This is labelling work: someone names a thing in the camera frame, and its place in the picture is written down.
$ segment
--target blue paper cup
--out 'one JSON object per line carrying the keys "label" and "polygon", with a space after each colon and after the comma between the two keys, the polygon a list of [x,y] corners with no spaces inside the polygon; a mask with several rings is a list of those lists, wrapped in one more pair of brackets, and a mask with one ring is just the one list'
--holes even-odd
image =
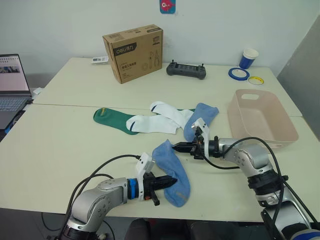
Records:
{"label": "blue paper cup", "polygon": [[239,67],[242,69],[248,69],[258,56],[259,56],[258,51],[252,48],[246,48],[243,51],[243,55],[240,60]]}

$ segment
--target cardboard box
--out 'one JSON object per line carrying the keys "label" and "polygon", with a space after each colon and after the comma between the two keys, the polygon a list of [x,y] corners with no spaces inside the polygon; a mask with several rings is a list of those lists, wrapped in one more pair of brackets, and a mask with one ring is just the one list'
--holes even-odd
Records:
{"label": "cardboard box", "polygon": [[152,24],[103,36],[109,64],[119,83],[162,68],[163,30]]}

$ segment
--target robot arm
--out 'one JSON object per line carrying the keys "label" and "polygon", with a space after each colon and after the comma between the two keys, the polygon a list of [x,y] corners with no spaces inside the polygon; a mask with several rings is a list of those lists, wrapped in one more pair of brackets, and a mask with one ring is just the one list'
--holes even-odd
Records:
{"label": "robot arm", "polygon": [[152,157],[144,152],[136,164],[136,178],[108,179],[81,193],[72,205],[60,240],[98,239],[96,232],[106,214],[112,208],[126,204],[128,199],[152,199],[154,205],[159,205],[155,191],[172,186],[177,179],[167,175],[155,177],[151,172],[153,165]]}
{"label": "robot arm", "polygon": [[273,239],[298,239],[296,237],[305,234],[306,231],[316,231],[311,229],[308,218],[286,186],[281,208],[273,225],[272,219],[279,203],[282,180],[274,171],[268,153],[263,147],[258,144],[239,143],[224,154],[237,139],[218,139],[215,136],[214,140],[209,140],[209,128],[202,118],[199,118],[192,128],[195,132],[194,141],[179,142],[172,148],[181,153],[190,153],[195,159],[208,160],[209,157],[215,157],[236,164],[247,177],[249,188],[255,191],[259,205],[264,207],[261,216]]}

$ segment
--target laptop screen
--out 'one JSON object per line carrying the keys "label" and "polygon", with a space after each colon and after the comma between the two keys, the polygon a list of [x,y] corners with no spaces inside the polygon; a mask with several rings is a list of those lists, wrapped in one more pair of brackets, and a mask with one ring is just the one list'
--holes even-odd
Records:
{"label": "laptop screen", "polygon": [[18,55],[0,56],[0,92],[29,91]]}

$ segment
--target laptop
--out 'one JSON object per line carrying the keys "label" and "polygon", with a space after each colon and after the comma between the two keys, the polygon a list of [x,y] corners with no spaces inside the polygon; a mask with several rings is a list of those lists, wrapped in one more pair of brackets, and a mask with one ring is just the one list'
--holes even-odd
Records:
{"label": "laptop", "polygon": [[19,55],[0,54],[0,129],[5,129],[31,99]]}

